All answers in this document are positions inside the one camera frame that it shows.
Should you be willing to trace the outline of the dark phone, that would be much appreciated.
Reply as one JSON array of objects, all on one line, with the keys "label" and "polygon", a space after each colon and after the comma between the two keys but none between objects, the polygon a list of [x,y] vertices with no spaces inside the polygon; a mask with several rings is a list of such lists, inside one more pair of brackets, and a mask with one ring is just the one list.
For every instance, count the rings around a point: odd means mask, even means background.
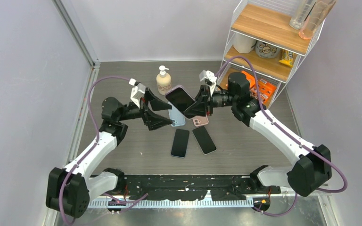
[{"label": "dark phone", "polygon": [[192,119],[194,115],[185,113],[186,109],[192,106],[196,100],[182,85],[177,85],[165,94],[165,98],[187,119]]}]

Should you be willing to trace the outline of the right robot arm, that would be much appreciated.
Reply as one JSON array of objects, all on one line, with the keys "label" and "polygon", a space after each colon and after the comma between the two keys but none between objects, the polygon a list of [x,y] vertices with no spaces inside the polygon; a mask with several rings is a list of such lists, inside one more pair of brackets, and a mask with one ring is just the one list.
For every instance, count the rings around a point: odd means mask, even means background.
[{"label": "right robot arm", "polygon": [[289,168],[264,165],[252,172],[250,187],[263,193],[269,186],[292,188],[307,197],[332,177],[330,150],[325,145],[314,146],[277,120],[270,110],[250,96],[250,83],[243,73],[231,73],[227,90],[216,90],[217,77],[211,71],[202,71],[203,82],[195,103],[185,111],[186,116],[211,115],[216,107],[231,107],[234,117],[259,132],[275,145],[289,160]]}]

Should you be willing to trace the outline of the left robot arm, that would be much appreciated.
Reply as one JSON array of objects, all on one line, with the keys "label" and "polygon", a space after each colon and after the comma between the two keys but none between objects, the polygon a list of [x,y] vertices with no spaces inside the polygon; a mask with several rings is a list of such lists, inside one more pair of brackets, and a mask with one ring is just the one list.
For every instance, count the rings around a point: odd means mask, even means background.
[{"label": "left robot arm", "polygon": [[124,120],[141,118],[148,130],[171,125],[172,120],[155,111],[169,110],[171,105],[156,97],[149,88],[132,89],[131,102],[124,105],[115,97],[102,102],[102,124],[93,141],[64,168],[54,168],[48,177],[46,206],[74,218],[81,217],[90,201],[111,191],[125,191],[124,173],[107,168],[98,176],[92,173],[104,158],[125,138],[128,126]]}]

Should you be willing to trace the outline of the pink phone case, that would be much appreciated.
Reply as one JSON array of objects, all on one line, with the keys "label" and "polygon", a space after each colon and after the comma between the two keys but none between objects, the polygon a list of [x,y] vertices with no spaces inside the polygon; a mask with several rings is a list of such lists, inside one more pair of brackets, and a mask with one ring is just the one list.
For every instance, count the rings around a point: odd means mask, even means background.
[{"label": "pink phone case", "polygon": [[209,123],[207,116],[195,116],[192,121],[195,127],[205,126]]}]

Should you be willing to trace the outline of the light blue phone case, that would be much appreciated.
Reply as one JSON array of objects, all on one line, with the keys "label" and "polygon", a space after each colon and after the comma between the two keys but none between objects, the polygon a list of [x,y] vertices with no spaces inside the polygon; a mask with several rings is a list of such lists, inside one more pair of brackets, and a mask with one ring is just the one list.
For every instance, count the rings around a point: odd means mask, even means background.
[{"label": "light blue phone case", "polygon": [[168,110],[169,118],[172,120],[172,127],[180,127],[186,124],[184,115],[174,106]]}]

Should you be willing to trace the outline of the black smartphone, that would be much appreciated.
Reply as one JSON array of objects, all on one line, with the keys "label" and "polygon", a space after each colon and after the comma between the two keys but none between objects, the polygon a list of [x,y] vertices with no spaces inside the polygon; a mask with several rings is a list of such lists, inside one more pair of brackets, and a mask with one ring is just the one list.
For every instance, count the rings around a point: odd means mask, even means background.
[{"label": "black smartphone", "polygon": [[217,150],[212,138],[204,126],[192,130],[193,135],[204,155],[210,154]]}]

